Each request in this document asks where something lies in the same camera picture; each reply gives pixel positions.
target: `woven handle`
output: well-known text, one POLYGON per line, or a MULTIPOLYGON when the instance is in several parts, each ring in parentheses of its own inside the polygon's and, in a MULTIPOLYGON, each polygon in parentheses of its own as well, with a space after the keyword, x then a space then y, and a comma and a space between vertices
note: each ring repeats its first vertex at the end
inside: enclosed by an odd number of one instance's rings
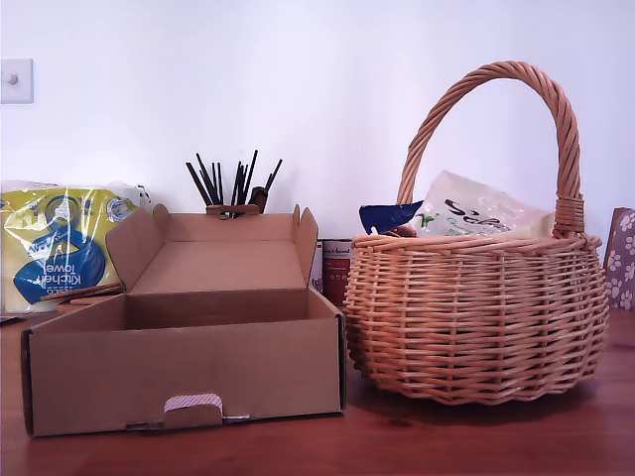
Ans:
POLYGON ((408 148, 408 159, 404 165, 397 203, 412 203, 415 177, 424 149, 452 106, 479 84, 501 77, 520 79, 528 84, 540 94, 552 111, 560 149, 554 236, 566 238, 574 233, 583 233, 584 201, 579 193, 579 142, 575 114, 560 85, 525 62, 500 61, 486 64, 466 75, 445 93, 430 111, 408 148))

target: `cardboard box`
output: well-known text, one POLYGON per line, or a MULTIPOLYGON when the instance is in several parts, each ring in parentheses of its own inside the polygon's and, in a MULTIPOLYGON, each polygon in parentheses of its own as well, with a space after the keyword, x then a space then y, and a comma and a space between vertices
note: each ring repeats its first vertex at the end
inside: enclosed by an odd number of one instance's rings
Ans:
POLYGON ((154 216, 106 236, 126 294, 23 334, 29 435, 341 412, 342 316, 308 289, 308 210, 154 216))

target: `wooden table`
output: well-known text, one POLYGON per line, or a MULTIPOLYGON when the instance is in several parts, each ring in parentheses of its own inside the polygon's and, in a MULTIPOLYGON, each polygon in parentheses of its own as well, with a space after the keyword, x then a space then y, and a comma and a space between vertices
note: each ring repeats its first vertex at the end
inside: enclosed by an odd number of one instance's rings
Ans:
POLYGON ((352 369, 344 416, 174 432, 29 439, 19 333, 1 328, 2 476, 635 475, 635 313, 611 313, 593 381, 499 407, 444 407, 375 390, 352 369))

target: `basket rim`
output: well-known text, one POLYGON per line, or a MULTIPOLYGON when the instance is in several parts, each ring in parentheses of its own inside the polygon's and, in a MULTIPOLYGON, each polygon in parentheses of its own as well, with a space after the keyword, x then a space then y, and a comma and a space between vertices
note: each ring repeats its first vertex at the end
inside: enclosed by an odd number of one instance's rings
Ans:
POLYGON ((353 238, 353 250, 371 252, 384 251, 425 251, 439 254, 476 253, 522 253, 529 255, 567 253, 576 250, 595 250, 602 244, 596 236, 580 234, 569 238, 508 237, 506 233, 492 236, 424 236, 418 238, 394 237, 387 235, 362 235, 353 238))

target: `plastic bag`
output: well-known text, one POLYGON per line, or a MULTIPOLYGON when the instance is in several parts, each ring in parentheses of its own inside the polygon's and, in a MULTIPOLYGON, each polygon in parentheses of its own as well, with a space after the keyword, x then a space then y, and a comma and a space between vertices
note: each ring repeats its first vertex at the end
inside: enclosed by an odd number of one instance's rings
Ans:
POLYGON ((510 233, 529 238, 549 236, 554 217, 492 186, 443 171, 409 224, 417 236, 510 233))
POLYGON ((49 310, 53 304, 41 297, 119 281, 105 235, 137 208, 140 192, 134 187, 114 189, 119 193, 3 183, 3 310, 49 310))

